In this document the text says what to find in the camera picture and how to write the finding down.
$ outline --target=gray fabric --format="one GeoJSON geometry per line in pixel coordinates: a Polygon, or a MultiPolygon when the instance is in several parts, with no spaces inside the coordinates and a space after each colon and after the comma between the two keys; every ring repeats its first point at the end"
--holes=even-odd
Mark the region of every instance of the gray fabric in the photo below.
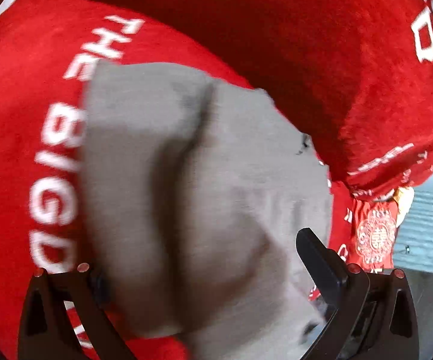
{"type": "Polygon", "coordinates": [[[302,133],[264,91],[175,64],[98,64],[87,110],[86,217],[135,332],[180,332],[199,360],[299,358],[319,315],[296,233],[326,243],[332,205],[302,133]]]}

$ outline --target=blue striped fabric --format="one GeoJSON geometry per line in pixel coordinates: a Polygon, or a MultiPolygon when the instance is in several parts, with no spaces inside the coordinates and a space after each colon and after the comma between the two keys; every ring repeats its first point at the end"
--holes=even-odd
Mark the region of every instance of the blue striped fabric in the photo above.
{"type": "Polygon", "coordinates": [[[432,192],[415,189],[412,207],[396,238],[393,262],[396,267],[433,273],[432,192]],[[404,253],[407,245],[409,254],[404,253]]]}

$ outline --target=blue corrugated surface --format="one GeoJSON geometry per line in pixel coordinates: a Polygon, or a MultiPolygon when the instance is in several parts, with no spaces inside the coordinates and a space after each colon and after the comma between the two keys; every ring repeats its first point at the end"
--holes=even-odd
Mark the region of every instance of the blue corrugated surface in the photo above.
{"type": "Polygon", "coordinates": [[[395,266],[433,273],[433,193],[415,190],[415,199],[396,238],[395,266]],[[406,245],[410,254],[398,253],[406,245]]]}

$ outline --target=gray cloth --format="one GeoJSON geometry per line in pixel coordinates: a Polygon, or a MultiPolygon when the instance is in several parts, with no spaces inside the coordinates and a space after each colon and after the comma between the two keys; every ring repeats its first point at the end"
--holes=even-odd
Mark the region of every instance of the gray cloth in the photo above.
{"type": "Polygon", "coordinates": [[[303,134],[264,91],[176,64],[99,63],[86,108],[86,218],[134,331],[198,360],[299,358],[320,318],[296,233],[327,242],[332,205],[303,134]]]}

